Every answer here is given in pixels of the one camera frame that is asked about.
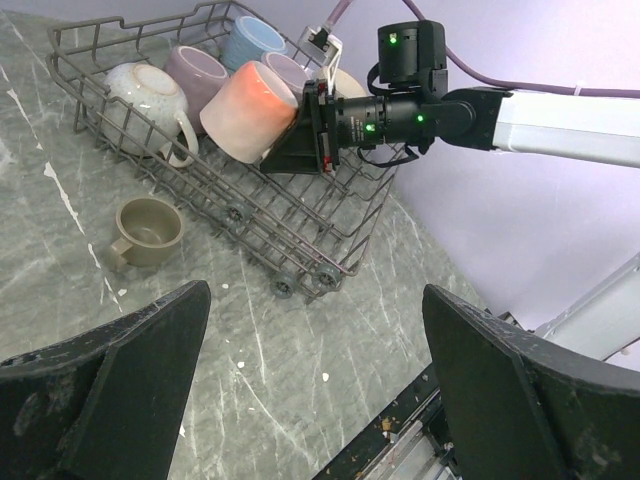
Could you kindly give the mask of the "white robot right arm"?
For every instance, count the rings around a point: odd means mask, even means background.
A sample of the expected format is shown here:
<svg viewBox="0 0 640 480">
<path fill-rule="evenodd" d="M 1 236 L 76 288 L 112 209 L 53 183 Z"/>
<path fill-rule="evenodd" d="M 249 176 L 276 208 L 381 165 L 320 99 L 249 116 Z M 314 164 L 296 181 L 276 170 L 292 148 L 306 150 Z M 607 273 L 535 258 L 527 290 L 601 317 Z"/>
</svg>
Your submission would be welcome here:
<svg viewBox="0 0 640 480">
<path fill-rule="evenodd" d="M 639 101 L 622 93 L 569 95 L 514 87 L 448 88 L 445 30 L 430 20 L 377 31 L 369 93 L 335 98 L 309 81 L 291 126 L 259 164 L 266 174 L 322 174 L 340 152 L 357 157 L 379 145 L 403 147 L 388 169 L 424 155 L 436 139 L 462 148 L 543 154 L 638 167 Z"/>
</svg>

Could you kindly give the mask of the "aluminium mounting rail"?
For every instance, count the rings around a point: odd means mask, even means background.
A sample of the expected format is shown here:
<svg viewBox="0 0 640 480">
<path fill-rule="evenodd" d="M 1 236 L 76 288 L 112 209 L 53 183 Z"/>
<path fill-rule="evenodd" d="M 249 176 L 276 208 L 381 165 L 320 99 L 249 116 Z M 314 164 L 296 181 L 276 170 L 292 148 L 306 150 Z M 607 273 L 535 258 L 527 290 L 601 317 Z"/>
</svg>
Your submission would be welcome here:
<svg viewBox="0 0 640 480">
<path fill-rule="evenodd" d="M 535 331 L 436 285 L 422 314 L 430 364 L 320 478 L 638 477 L 637 259 Z"/>
</svg>

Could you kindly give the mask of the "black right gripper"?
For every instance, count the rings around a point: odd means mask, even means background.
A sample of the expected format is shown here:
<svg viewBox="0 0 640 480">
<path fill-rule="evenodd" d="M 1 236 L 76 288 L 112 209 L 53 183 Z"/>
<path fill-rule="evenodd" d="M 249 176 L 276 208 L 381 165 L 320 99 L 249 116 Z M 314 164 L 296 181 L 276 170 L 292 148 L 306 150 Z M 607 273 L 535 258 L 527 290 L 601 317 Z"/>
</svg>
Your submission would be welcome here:
<svg viewBox="0 0 640 480">
<path fill-rule="evenodd" d="M 264 174 L 328 173 L 339 150 L 384 142 L 385 97 L 337 98 L 326 80 L 307 81 L 291 126 L 276 140 L 259 170 Z"/>
</svg>

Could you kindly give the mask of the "lavender mug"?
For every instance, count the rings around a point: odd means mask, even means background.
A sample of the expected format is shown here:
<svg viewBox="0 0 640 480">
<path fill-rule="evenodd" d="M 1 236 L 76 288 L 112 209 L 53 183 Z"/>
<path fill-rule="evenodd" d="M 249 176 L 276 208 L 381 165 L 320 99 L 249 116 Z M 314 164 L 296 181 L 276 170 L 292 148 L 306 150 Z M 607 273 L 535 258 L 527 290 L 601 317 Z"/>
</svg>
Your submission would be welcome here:
<svg viewBox="0 0 640 480">
<path fill-rule="evenodd" d="M 269 67 L 295 95 L 301 95 L 307 81 L 306 70 L 295 60 L 279 52 L 265 52 L 261 62 Z"/>
</svg>

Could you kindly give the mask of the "small olive grey cup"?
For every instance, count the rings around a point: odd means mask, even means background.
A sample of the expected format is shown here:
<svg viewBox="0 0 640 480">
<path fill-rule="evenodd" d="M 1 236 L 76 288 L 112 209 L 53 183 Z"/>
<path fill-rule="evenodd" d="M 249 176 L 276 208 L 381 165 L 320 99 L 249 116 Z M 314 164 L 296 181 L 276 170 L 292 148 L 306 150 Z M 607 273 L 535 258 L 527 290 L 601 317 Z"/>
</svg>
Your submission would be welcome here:
<svg viewBox="0 0 640 480">
<path fill-rule="evenodd" d="M 149 196 L 129 199 L 116 212 L 105 264 L 112 271 L 156 267 L 180 246 L 184 233 L 183 218 L 173 205 Z"/>
</svg>

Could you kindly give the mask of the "purple mug dark handle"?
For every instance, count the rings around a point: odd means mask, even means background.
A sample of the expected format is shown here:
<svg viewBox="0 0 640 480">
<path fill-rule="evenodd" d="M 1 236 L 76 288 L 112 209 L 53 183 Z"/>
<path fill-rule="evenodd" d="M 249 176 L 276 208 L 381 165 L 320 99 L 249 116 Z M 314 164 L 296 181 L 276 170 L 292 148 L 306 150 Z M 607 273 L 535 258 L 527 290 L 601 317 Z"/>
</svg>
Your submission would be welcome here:
<svg viewBox="0 0 640 480">
<path fill-rule="evenodd" d="M 174 47 L 163 70 L 181 87 L 188 101 L 187 116 L 194 131 L 203 134 L 201 110 L 229 78 L 225 67 L 213 56 L 191 46 Z"/>
</svg>

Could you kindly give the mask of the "green inside floral mug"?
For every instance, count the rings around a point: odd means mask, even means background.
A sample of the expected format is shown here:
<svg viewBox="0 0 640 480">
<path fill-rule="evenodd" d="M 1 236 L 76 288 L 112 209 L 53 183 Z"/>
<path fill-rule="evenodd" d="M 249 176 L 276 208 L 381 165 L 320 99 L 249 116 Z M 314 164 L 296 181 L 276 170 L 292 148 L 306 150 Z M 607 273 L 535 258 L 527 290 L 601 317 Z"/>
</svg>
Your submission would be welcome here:
<svg viewBox="0 0 640 480">
<path fill-rule="evenodd" d="M 326 87 L 325 90 L 335 99 L 363 98 L 369 95 L 365 88 L 355 78 L 340 68 L 335 70 L 328 67 L 319 68 L 311 74 L 311 79 L 326 81 L 329 79 L 330 73 L 334 73 L 333 89 Z"/>
</svg>

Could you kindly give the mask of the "peach pink mug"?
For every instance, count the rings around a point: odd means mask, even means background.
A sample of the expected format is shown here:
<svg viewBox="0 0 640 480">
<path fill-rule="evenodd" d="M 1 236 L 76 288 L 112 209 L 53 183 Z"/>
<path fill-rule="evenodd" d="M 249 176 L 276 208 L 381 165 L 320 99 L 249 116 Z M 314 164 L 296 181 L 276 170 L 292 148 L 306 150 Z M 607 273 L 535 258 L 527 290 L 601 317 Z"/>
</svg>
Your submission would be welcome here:
<svg viewBox="0 0 640 480">
<path fill-rule="evenodd" d="M 287 130 L 297 110 L 289 87 L 266 65 L 252 60 L 224 83 L 199 118 L 226 155 L 255 164 Z"/>
</svg>

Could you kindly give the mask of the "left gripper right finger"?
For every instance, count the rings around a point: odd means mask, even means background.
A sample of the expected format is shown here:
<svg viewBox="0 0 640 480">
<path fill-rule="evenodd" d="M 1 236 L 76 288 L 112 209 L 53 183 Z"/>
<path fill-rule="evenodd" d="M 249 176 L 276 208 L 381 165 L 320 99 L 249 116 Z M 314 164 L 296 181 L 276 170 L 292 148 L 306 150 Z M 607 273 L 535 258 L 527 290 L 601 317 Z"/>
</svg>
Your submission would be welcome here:
<svg viewBox="0 0 640 480">
<path fill-rule="evenodd" d="M 636 479 L 639 374 L 514 327 L 437 285 L 425 334 L 465 479 Z"/>
</svg>

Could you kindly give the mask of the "cream white speckled mug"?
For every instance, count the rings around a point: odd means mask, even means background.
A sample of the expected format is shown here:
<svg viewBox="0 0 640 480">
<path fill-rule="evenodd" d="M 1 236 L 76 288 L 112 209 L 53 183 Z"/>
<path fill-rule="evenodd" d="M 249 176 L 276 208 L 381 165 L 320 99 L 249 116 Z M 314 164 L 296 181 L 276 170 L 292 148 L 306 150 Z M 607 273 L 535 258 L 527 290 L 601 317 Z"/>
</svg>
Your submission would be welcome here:
<svg viewBox="0 0 640 480">
<path fill-rule="evenodd" d="M 199 152 L 188 118 L 188 100 L 165 71 L 146 63 L 123 63 L 104 79 L 109 87 L 103 110 L 103 135 L 134 156 L 162 156 L 175 168 L 186 168 Z"/>
</svg>

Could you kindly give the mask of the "light blue mug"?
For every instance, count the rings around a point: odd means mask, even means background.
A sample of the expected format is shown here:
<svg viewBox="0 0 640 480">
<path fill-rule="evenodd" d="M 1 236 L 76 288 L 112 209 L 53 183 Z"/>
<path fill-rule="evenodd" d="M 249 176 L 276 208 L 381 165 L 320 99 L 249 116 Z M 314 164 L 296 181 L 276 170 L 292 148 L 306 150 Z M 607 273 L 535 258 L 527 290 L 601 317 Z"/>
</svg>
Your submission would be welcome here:
<svg viewBox="0 0 640 480">
<path fill-rule="evenodd" d="M 276 29 L 258 18 L 237 17 L 221 54 L 221 63 L 237 70 L 248 61 L 259 61 L 264 53 L 285 53 L 285 39 Z"/>
</svg>

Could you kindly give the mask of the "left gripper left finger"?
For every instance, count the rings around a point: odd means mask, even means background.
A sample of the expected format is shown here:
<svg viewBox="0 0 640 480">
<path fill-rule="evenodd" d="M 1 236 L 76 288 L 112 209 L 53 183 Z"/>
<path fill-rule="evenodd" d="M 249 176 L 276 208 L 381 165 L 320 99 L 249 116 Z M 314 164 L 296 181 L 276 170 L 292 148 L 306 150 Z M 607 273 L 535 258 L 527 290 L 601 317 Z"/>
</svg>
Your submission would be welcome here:
<svg viewBox="0 0 640 480">
<path fill-rule="evenodd" d="M 209 285 L 191 281 L 2 361 L 2 478 L 167 478 L 209 311 Z"/>
</svg>

